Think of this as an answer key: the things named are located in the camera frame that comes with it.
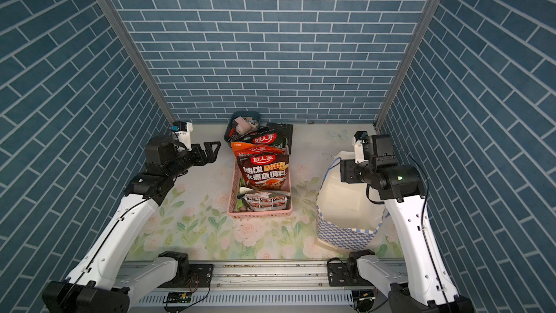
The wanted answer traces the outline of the dark red fish seasoning packet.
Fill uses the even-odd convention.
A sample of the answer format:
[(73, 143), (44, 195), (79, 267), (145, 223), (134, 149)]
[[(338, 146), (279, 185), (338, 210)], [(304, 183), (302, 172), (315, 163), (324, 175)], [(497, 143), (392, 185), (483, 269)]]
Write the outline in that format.
[(237, 158), (247, 188), (279, 191), (289, 177), (290, 156), (264, 152)]

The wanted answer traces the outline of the small red white packet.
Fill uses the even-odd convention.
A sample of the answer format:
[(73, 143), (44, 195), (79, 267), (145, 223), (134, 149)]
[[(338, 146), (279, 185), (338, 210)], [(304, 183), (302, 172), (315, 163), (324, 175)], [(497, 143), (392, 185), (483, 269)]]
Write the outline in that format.
[(273, 212), (285, 210), (288, 207), (290, 197), (271, 191), (258, 191), (246, 194), (245, 200), (254, 212)]

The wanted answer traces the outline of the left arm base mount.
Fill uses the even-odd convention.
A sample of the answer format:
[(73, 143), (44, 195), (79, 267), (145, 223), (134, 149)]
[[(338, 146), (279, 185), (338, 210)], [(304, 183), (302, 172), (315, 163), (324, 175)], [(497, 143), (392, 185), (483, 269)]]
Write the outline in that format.
[(178, 265), (174, 278), (159, 286), (159, 288), (208, 288), (214, 265), (209, 263)]

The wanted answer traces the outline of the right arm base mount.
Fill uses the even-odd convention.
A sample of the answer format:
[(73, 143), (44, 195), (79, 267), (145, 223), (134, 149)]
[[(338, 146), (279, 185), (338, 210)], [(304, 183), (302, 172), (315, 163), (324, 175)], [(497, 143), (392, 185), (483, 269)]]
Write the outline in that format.
[(330, 287), (374, 287), (359, 275), (354, 264), (346, 264), (337, 258), (327, 262), (327, 275)]

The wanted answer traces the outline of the orange seasoning packet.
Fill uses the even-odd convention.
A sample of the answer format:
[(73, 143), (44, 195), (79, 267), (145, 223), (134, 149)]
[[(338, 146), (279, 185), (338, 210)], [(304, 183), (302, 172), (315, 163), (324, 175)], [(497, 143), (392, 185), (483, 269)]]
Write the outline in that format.
[(287, 149), (281, 149), (273, 146), (263, 145), (263, 144), (252, 144), (243, 142), (232, 142), (231, 148), (236, 158), (239, 157), (251, 157), (258, 154), (263, 154), (265, 152), (271, 154), (286, 154)]

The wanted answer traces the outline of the pink plastic basket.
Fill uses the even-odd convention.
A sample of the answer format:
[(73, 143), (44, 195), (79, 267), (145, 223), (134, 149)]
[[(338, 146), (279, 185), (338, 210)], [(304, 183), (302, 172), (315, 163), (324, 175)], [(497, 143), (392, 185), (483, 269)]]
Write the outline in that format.
[(279, 190), (257, 191), (246, 187), (242, 170), (235, 165), (227, 213), (233, 218), (286, 217), (292, 214), (290, 177), (281, 180)]

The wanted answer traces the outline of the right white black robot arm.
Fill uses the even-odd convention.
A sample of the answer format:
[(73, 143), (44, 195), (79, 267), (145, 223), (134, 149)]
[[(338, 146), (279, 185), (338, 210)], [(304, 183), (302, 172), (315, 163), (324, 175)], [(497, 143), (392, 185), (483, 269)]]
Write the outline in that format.
[(473, 312), (473, 303), (459, 294), (437, 247), (427, 212), (429, 190), (418, 168), (397, 165), (395, 158), (340, 163), (343, 183), (365, 183), (379, 193), (401, 242), (407, 276), (394, 273), (374, 255), (359, 254), (357, 274), (387, 297), (392, 312)]

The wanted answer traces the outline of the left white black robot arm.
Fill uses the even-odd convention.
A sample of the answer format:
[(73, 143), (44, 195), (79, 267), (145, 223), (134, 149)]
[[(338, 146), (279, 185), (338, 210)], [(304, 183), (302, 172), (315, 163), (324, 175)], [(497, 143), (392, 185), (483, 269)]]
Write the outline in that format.
[(175, 181), (192, 167), (216, 162), (221, 143), (192, 144), (190, 133), (153, 137), (146, 165), (125, 189), (117, 211), (80, 263), (65, 279), (47, 284), (42, 300), (50, 312), (127, 312), (161, 285), (189, 285), (188, 255), (162, 252), (131, 278), (117, 274), (143, 226), (162, 206)]

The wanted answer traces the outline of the blue checkered paper bag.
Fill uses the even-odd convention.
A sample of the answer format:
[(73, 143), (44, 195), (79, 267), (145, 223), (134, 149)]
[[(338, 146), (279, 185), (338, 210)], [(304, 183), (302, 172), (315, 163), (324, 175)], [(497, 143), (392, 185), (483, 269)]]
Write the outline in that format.
[(340, 180), (340, 165), (354, 158), (350, 152), (334, 157), (317, 197), (317, 244), (334, 252), (368, 248), (387, 215), (376, 191)]

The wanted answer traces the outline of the black green seasoning packet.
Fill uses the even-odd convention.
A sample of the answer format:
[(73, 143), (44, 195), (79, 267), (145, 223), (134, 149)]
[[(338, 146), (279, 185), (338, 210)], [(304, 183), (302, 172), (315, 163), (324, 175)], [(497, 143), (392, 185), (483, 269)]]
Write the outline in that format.
[(243, 142), (252, 144), (268, 145), (276, 139), (277, 135), (274, 131), (269, 130), (267, 126), (259, 128), (259, 130), (249, 133), (233, 142)]

